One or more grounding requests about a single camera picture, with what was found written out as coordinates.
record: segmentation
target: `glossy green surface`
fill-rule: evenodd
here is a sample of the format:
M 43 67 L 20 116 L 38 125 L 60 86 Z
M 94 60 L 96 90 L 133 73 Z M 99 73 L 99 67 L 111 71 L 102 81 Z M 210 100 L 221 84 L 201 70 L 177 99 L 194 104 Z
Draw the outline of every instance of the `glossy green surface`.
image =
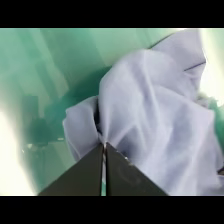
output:
M 36 195 L 71 167 L 62 128 L 66 108 L 97 95 L 100 79 L 120 57 L 176 31 L 0 29 L 0 195 Z M 209 35 L 216 38 L 211 31 L 205 42 Z

